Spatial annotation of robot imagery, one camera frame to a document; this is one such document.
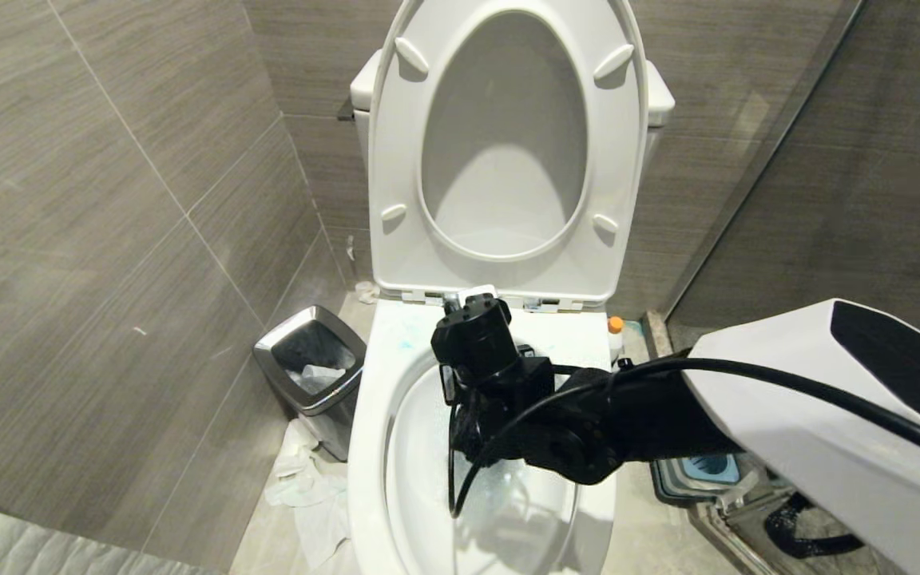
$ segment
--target black cable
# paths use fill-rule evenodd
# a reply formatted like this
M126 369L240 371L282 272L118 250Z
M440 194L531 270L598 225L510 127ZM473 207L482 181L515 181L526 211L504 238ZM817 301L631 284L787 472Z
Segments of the black cable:
M859 418L864 418L868 422L875 423L875 425L889 430L891 433L897 434L899 437L920 447L919 423L912 422L909 419L903 418L901 415L894 414L894 412L858 397L853 393L834 388L833 386L828 386L826 383L819 383L814 379L804 378L802 375L789 374L787 371L779 371L779 369L762 367L762 365L751 363L741 363L740 361L706 358L662 358L650 361L650 363L638 365L638 367L627 369L627 371L614 372L614 374L610 375L609 378L603 382L591 383L591 385L554 393L549 397L537 401L532 406L527 407L520 414L516 415L515 418L510 419L506 425L502 426L499 433L494 434L492 439L485 444L485 447L478 452L478 456L475 456L474 461L471 463L470 470L468 470L467 475L464 477L463 484L460 486L460 494L456 499L455 505L453 505L453 498L450 496L450 514L456 518L459 516L461 510L463 510L463 503L467 499L467 492L470 491L471 484L474 483L474 476L476 476L478 470L485 465L485 461L488 461L490 451L499 444L501 438L505 437L508 433L512 433L512 430L514 430L516 426L521 425L530 415L534 415L552 403L570 396L580 395L602 388L609 388L611 390L611 388L615 386L628 386L631 385L631 383L639 383L640 379L645 378L645 376L664 374L669 371L718 371L723 372L723 374L742 375L745 376L745 378L758 379L765 383L773 383L773 385L821 399L841 409L850 411L851 414L858 415Z

